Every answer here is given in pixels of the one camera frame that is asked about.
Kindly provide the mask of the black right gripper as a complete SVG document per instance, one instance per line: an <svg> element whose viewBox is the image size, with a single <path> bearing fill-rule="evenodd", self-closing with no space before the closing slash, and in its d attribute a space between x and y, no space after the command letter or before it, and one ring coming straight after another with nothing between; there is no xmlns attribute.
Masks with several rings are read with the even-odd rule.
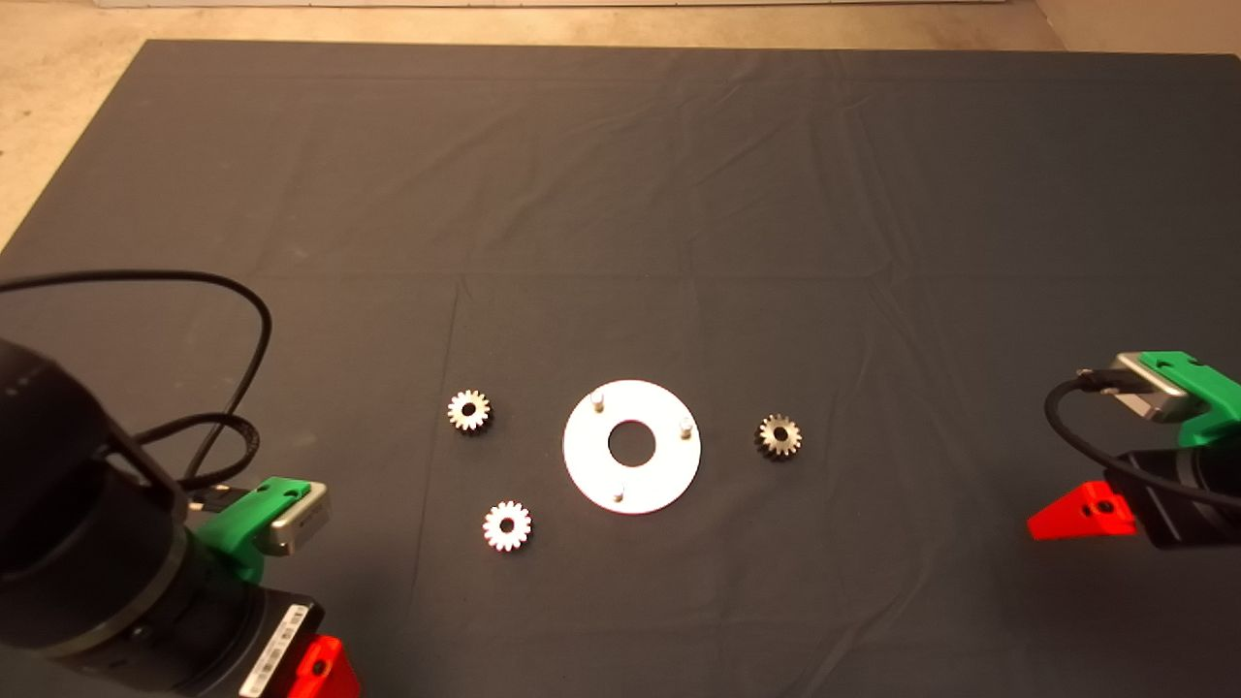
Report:
<svg viewBox="0 0 1241 698"><path fill-rule="evenodd" d="M1179 486L1240 494L1237 448L1164 448L1121 455L1136 469ZM1237 546L1237 509L1219 508L1157 491L1108 471L1107 482L1086 482L1033 513L1028 533L1037 542L1091 537L1134 537L1136 522L1162 551L1196 546Z"/></svg>

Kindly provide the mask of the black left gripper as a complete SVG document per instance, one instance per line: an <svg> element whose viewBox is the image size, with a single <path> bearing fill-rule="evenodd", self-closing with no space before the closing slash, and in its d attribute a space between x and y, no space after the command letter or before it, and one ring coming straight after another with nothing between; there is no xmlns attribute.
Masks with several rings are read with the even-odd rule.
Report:
<svg viewBox="0 0 1241 698"><path fill-rule="evenodd" d="M252 587L231 645L186 697L357 698L361 682L345 646L315 635L325 609L304 592Z"/></svg>

